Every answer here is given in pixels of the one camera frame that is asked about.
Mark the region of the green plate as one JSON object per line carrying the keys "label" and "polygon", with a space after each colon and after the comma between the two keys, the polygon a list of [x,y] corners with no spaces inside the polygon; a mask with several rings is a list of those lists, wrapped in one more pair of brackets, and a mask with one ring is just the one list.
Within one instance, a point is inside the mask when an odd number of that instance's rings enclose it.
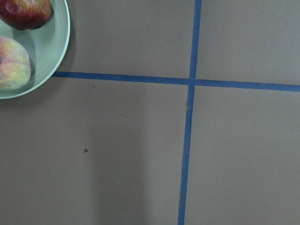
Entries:
{"label": "green plate", "polygon": [[1,90],[0,98],[15,98],[27,94],[45,83],[58,69],[68,48],[70,14],[67,1],[52,0],[52,16],[41,28],[21,31],[0,22],[0,34],[19,42],[28,52],[30,80],[16,90]]}

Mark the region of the pink green peach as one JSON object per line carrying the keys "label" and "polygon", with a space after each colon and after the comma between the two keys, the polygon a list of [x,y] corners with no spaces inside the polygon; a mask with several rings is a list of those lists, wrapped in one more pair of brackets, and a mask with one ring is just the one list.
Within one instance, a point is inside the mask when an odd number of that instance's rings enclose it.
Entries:
{"label": "pink green peach", "polygon": [[30,58],[25,48],[9,37],[0,37],[0,89],[16,90],[31,77]]}

